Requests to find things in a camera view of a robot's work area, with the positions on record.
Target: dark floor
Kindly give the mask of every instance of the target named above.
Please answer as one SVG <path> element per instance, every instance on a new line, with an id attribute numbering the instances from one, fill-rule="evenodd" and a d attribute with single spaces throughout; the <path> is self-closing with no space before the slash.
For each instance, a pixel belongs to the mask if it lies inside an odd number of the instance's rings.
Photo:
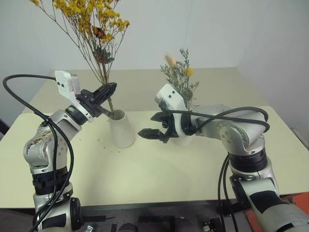
<path id="1" fill-rule="evenodd" d="M 106 216 L 105 222 L 85 223 L 78 231 L 84 232 L 87 225 L 95 227 L 96 232 L 116 232 L 115 228 L 125 222 L 132 222 L 139 232 L 171 232 L 173 218 L 185 217 L 194 223 L 202 232 L 205 221 L 218 218 L 216 205 L 181 205 L 172 207 L 150 207 L 135 209 L 113 209 L 113 210 L 91 210 L 93 216 Z M 12 210 L 0 209 L 0 231 L 2 232 L 25 232 L 31 227 L 32 216 L 14 212 Z M 236 214 L 239 231 L 251 232 L 250 225 L 243 213 Z M 226 231 L 233 232 L 234 226 L 230 217 L 225 218 Z"/>

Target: robotic arm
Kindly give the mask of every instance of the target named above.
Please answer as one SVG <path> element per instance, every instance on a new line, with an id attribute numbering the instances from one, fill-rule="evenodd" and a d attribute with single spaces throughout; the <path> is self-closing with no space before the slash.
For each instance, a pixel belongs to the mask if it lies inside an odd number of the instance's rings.
<path id="1" fill-rule="evenodd" d="M 231 184 L 237 200 L 243 206 L 251 206 L 265 232 L 307 232 L 308 216 L 295 205 L 279 198 L 270 159 L 266 156 L 261 124 L 241 120 L 212 119 L 202 116 L 224 115 L 232 112 L 224 105 L 203 106 L 192 110 L 192 114 L 181 112 L 185 108 L 183 98 L 166 84 L 157 94 L 156 102 L 163 112 L 151 120 L 162 122 L 166 133 L 158 129 L 143 129 L 139 135 L 146 139 L 158 139 L 167 143 L 169 138 L 183 139 L 186 136 L 204 136 L 221 140 L 228 152 L 229 166 L 233 175 Z M 235 111 L 228 117 L 265 121 L 263 114 L 253 110 Z"/>
<path id="2" fill-rule="evenodd" d="M 59 92 L 69 98 L 72 105 L 65 110 L 56 111 L 50 119 L 71 140 L 86 121 L 91 122 L 94 117 L 99 117 L 101 114 L 108 115 L 109 111 L 100 105 L 114 93 L 117 84 L 109 83 L 92 93 L 85 89 L 79 91 L 78 80 L 68 72 L 56 71 L 55 76 Z M 33 200 L 36 212 L 52 197 L 55 186 L 59 193 L 68 175 L 68 145 L 58 132 L 57 137 L 57 180 L 53 178 L 54 137 L 45 122 L 38 127 L 35 136 L 24 147 L 24 158 L 29 163 L 35 188 Z M 79 199 L 71 197 L 72 194 L 72 183 L 68 182 L 55 206 L 38 226 L 39 231 L 55 231 L 57 227 L 61 227 L 61 231 L 74 231 L 83 225 Z"/>

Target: white wall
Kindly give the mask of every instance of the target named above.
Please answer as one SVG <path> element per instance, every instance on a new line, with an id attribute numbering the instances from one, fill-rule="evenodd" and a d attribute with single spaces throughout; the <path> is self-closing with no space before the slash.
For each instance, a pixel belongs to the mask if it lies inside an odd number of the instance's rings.
<path id="1" fill-rule="evenodd" d="M 118 11 L 131 26 L 113 69 L 158 69 L 166 53 L 177 54 L 182 46 L 190 48 L 193 67 L 234 67 L 267 2 L 122 0 Z M 0 1 L 0 31 L 0 81 L 17 73 L 88 69 L 69 38 L 27 0 Z M 41 85 L 40 80 L 11 84 L 27 101 Z M 11 125 L 22 109 L 0 85 L 0 118 Z"/>
<path id="2" fill-rule="evenodd" d="M 270 1 L 239 63 L 281 118 L 309 141 L 309 1 Z"/>

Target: white vase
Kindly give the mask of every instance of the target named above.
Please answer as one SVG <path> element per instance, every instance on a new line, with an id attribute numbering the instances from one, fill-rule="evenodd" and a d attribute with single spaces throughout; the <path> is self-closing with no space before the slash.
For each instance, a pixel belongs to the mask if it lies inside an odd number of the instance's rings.
<path id="1" fill-rule="evenodd" d="M 193 140 L 194 135 L 191 136 L 183 136 L 183 137 L 179 137 L 179 138 L 171 138 L 171 140 L 173 141 L 174 144 L 178 145 L 178 146 L 188 146 L 192 140 Z"/>
<path id="2" fill-rule="evenodd" d="M 133 144 L 135 135 L 126 113 L 122 110 L 114 110 L 110 117 L 112 141 L 119 148 L 126 148 Z"/>

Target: beige table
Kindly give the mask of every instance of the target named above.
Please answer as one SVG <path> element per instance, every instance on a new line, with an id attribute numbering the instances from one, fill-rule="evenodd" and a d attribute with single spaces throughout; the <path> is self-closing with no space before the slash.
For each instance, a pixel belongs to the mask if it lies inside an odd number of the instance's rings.
<path id="1" fill-rule="evenodd" d="M 77 73 L 80 77 L 89 75 L 89 72 Z M 267 105 L 235 68 L 196 70 L 195 74 L 201 82 L 196 104 Z M 113 80 L 119 83 L 113 98 L 117 108 L 157 110 L 153 99 L 165 83 L 159 71 L 117 71 L 113 75 Z M 84 77 L 80 78 L 81 86 L 94 90 L 96 83 Z M 31 103 L 43 112 L 69 105 L 51 81 Z M 266 151 L 273 162 L 281 194 L 309 191 L 308 151 L 271 107 L 262 108 L 269 113 L 271 129 L 265 134 Z M 154 113 L 128 112 L 135 132 L 159 128 L 160 123 L 149 120 Z M 33 207 L 34 188 L 22 152 L 40 121 L 34 114 L 21 114 L 0 141 L 1 208 Z M 226 156 L 220 141 L 202 137 L 194 138 L 187 147 L 178 147 L 136 136 L 133 146 L 119 149 L 111 142 L 104 116 L 84 124 L 72 145 L 75 164 L 71 182 L 74 196 L 80 198 L 82 205 L 216 199 L 218 175 Z M 228 192 L 234 197 L 229 184 Z"/>

